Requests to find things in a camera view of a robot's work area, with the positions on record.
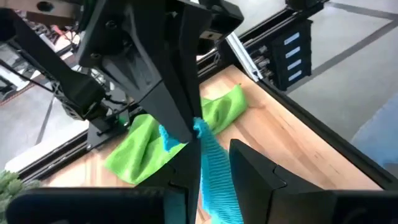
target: green cloth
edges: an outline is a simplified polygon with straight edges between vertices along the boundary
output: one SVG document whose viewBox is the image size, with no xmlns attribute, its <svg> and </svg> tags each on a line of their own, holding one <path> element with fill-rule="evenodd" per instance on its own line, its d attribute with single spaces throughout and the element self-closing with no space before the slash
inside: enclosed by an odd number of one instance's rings
<svg viewBox="0 0 398 224">
<path fill-rule="evenodd" d="M 202 98 L 201 106 L 203 119 L 214 134 L 224 130 L 247 108 L 239 85 L 216 100 Z M 139 115 L 125 140 L 106 158 L 105 167 L 123 181 L 139 184 L 171 160 L 184 145 L 179 144 L 166 152 L 159 123 L 149 114 Z"/>
</svg>

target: green plant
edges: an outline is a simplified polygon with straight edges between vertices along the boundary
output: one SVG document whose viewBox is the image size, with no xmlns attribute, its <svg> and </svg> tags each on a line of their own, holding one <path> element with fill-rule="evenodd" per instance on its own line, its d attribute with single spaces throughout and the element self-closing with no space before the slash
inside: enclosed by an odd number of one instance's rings
<svg viewBox="0 0 398 224">
<path fill-rule="evenodd" d="M 10 201 L 24 190 L 40 187 L 41 183 L 38 180 L 23 183 L 18 179 L 18 174 L 2 171 L 0 173 L 0 224 L 7 224 L 6 208 Z"/>
</svg>

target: butcher block table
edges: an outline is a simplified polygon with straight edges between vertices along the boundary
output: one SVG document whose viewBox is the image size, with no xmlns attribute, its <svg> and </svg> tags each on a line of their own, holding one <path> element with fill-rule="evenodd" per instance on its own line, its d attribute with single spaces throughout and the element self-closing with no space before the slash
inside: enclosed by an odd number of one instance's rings
<svg viewBox="0 0 398 224">
<path fill-rule="evenodd" d="M 217 135 L 229 148 L 240 139 L 264 156 L 323 189 L 380 190 L 369 177 L 303 124 L 236 67 L 230 66 L 200 85 L 201 95 L 215 99 L 241 85 L 247 110 Z M 104 160 L 123 140 L 113 139 L 45 180 L 49 187 L 133 187 L 104 168 Z M 197 223 L 211 223 L 198 204 Z"/>
</svg>

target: gray floor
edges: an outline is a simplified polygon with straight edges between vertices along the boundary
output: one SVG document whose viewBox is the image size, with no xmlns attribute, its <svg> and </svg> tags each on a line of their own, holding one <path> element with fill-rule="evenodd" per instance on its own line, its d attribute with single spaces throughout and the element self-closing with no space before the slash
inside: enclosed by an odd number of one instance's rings
<svg viewBox="0 0 398 224">
<path fill-rule="evenodd" d="M 284 8 L 284 0 L 231 0 L 245 21 L 242 34 Z M 332 0 L 311 19 L 313 76 L 299 82 L 289 96 L 345 139 L 350 140 L 398 91 L 398 2 Z M 73 122 L 59 101 L 38 87 L 0 108 L 0 169 L 39 137 L 49 105 L 52 111 L 42 140 Z"/>
</svg>

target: label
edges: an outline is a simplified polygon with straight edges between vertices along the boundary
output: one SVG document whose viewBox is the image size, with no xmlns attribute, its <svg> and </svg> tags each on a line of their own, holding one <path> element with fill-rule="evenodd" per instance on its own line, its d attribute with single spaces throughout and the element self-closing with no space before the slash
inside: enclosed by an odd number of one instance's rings
<svg viewBox="0 0 398 224">
<path fill-rule="evenodd" d="M 296 47 L 293 50 L 291 50 L 289 53 L 286 54 L 286 58 L 290 58 L 291 56 L 293 56 L 294 54 L 296 54 L 297 52 L 299 52 L 301 50 L 300 47 Z"/>
<path fill-rule="evenodd" d="M 289 82 L 301 75 L 301 70 L 289 77 Z"/>
<path fill-rule="evenodd" d="M 299 38 L 299 37 L 300 37 L 300 33 L 297 32 L 297 33 L 293 34 L 293 36 L 291 36 L 291 37 L 289 37 L 288 39 L 286 39 L 286 40 L 284 41 L 284 44 L 285 44 L 285 45 L 288 45 L 288 44 L 290 44 L 293 40 L 295 40 L 295 39 L 297 39 L 297 38 Z"/>
<path fill-rule="evenodd" d="M 290 69 L 292 69 L 292 68 L 294 68 L 294 67 L 296 67 L 297 65 L 300 65 L 300 64 L 301 64 L 301 59 L 298 59 L 298 60 L 295 61 L 294 63 L 290 64 L 290 65 L 287 67 L 287 70 L 289 71 Z"/>
</svg>

